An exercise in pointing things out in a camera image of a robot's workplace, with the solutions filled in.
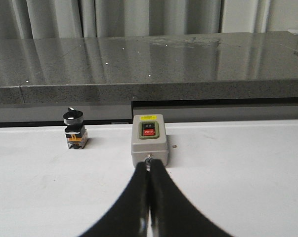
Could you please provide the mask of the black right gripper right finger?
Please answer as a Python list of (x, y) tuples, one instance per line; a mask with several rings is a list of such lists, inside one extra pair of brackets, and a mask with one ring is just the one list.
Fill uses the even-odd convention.
[(229, 237), (185, 197), (158, 159), (150, 162), (151, 219), (155, 237)]

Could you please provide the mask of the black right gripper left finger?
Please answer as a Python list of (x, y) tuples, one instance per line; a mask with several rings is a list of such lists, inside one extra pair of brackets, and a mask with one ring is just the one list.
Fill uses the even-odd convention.
[(148, 229), (149, 172), (144, 162), (134, 174), (113, 206), (83, 237), (145, 237)]

